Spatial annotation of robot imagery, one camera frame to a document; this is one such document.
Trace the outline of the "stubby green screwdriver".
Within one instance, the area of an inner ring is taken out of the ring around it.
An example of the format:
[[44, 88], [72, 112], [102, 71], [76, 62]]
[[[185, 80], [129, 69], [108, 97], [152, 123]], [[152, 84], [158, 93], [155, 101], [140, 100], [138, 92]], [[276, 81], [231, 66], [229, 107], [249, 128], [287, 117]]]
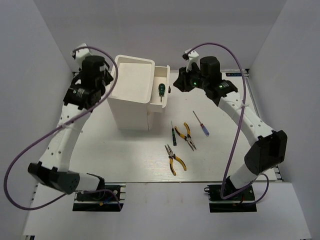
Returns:
[[158, 85], [158, 93], [159, 93], [159, 97], [160, 97], [160, 102], [162, 102], [162, 99], [165, 95], [165, 91], [166, 91], [166, 85], [164, 83], [160, 83]]

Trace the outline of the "white top drawer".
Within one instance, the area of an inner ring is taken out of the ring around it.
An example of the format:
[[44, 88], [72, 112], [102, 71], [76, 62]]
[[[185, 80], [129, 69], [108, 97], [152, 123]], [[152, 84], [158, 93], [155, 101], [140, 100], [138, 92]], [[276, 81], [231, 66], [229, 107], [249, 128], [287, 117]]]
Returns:
[[170, 83], [170, 66], [156, 66], [154, 70], [153, 86], [149, 111], [153, 113], [162, 113], [167, 106], [169, 83]]

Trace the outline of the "white drawer cabinet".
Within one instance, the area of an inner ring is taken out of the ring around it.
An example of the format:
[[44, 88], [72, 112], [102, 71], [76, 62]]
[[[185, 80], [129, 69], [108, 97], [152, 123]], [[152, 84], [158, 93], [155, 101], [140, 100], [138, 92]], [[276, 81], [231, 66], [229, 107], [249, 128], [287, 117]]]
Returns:
[[120, 130], [150, 131], [156, 113], [149, 105], [156, 64], [151, 59], [117, 55], [116, 85], [107, 98], [116, 126]]

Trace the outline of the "blue handled screwdriver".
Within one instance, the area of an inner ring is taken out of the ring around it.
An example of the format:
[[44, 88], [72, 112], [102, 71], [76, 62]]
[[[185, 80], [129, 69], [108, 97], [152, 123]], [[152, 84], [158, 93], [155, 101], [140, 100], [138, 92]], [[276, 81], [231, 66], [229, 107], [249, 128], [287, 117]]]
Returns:
[[197, 116], [197, 114], [196, 114], [194, 111], [192, 111], [192, 112], [193, 112], [194, 116], [196, 117], [197, 121], [199, 122], [200, 127], [201, 127], [203, 133], [208, 137], [208, 136], [210, 135], [209, 131], [207, 130], [207, 128], [205, 127], [205, 125], [201, 122], [201, 120], [199, 119], [199, 117]]

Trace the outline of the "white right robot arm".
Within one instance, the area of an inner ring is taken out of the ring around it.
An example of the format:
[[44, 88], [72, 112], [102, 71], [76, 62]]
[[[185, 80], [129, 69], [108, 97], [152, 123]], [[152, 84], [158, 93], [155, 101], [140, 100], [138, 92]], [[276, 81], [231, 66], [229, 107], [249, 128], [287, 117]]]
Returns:
[[237, 124], [236, 134], [243, 133], [250, 145], [243, 165], [232, 175], [225, 173], [223, 176], [221, 198], [236, 200], [258, 176], [284, 161], [288, 136], [283, 130], [275, 131], [268, 126], [244, 103], [245, 97], [237, 87], [222, 78], [216, 57], [199, 59], [197, 55], [184, 54], [183, 58], [187, 65], [179, 69], [174, 87], [181, 92], [195, 88], [204, 90], [205, 95]]

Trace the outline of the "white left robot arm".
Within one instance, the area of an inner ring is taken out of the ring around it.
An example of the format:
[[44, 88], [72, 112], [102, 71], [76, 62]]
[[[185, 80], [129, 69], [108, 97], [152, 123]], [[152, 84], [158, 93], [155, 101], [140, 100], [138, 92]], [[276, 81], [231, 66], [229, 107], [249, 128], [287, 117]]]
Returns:
[[81, 63], [81, 70], [69, 86], [64, 99], [58, 126], [38, 163], [30, 163], [28, 173], [40, 184], [65, 194], [88, 191], [99, 200], [105, 196], [102, 177], [71, 171], [72, 152], [82, 128], [91, 115], [90, 108], [98, 103], [113, 77], [102, 56], [90, 55]]

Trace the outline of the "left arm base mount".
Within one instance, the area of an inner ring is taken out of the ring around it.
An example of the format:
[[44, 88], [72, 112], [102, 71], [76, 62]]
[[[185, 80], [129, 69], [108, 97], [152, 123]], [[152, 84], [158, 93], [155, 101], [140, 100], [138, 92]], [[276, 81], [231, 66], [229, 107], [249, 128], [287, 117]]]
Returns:
[[126, 194], [125, 183], [105, 183], [105, 189], [112, 191], [84, 193], [77, 192], [73, 201], [73, 212], [120, 212]]

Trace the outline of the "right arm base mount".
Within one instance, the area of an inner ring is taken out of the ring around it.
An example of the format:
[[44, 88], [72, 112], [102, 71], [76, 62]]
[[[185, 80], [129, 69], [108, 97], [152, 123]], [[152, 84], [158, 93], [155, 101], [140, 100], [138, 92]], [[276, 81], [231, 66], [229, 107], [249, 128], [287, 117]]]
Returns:
[[257, 206], [255, 204], [256, 198], [252, 186], [229, 199], [221, 198], [220, 184], [207, 185], [203, 190], [208, 196], [210, 213], [257, 212]]

